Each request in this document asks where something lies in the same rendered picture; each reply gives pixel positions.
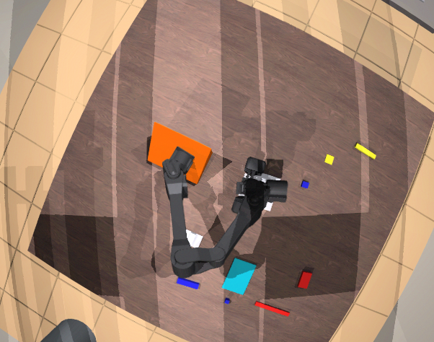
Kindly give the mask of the teal rectangular plate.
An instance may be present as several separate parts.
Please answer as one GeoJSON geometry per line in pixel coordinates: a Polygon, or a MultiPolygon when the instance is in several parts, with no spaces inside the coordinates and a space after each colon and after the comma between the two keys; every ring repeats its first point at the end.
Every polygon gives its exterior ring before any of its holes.
{"type": "Polygon", "coordinates": [[[243,295],[255,267],[255,264],[235,258],[222,288],[243,295]]]}

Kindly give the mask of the yellow square block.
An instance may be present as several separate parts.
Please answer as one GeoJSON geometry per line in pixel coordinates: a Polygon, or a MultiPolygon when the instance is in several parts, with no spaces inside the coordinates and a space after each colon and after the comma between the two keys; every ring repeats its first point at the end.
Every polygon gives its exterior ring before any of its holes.
{"type": "Polygon", "coordinates": [[[333,156],[327,154],[327,155],[326,155],[326,158],[325,158],[325,162],[326,162],[327,164],[332,165],[332,163],[333,163],[333,158],[334,158],[333,156]]]}

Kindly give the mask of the yellow rectangular bar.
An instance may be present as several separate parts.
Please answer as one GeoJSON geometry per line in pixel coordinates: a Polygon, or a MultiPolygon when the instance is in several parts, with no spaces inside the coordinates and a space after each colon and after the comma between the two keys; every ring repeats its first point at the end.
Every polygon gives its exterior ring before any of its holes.
{"type": "Polygon", "coordinates": [[[356,149],[360,150],[360,152],[367,154],[371,159],[375,159],[376,155],[372,152],[370,152],[369,150],[367,150],[366,148],[364,148],[363,146],[356,144],[354,146],[356,149]]]}

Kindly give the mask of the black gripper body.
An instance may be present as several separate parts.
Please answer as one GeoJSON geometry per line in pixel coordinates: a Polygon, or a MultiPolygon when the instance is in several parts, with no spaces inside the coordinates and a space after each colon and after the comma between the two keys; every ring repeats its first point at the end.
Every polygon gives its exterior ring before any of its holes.
{"type": "MultiPolygon", "coordinates": [[[[250,178],[254,179],[254,175],[257,174],[258,172],[263,174],[264,169],[265,169],[265,165],[266,165],[265,161],[262,161],[260,159],[254,158],[254,157],[249,157],[247,159],[247,163],[245,165],[245,168],[247,168],[247,170],[248,170],[247,177],[243,177],[242,182],[249,179],[250,175],[251,175],[250,178]],[[252,173],[252,174],[250,174],[250,173],[252,173]]],[[[238,214],[240,206],[242,204],[242,201],[243,200],[239,200],[239,201],[234,200],[234,204],[233,204],[232,209],[231,209],[234,213],[238,214]]]]}

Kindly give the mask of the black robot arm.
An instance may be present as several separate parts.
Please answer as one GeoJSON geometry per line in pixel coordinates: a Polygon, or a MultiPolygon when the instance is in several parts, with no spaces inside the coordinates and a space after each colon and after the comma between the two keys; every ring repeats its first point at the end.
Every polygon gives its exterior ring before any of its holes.
{"type": "Polygon", "coordinates": [[[215,247],[191,248],[187,239],[185,211],[182,203],[187,196],[186,174],[193,164],[194,156],[179,146],[170,159],[162,162],[166,192],[170,201],[173,243],[171,263],[173,273],[180,278],[189,278],[224,265],[246,229],[261,217],[267,202],[285,203],[288,181],[267,180],[266,183],[250,178],[236,183],[236,194],[245,195],[239,212],[215,247]],[[261,184],[262,183],[262,184],[261,184]]]}

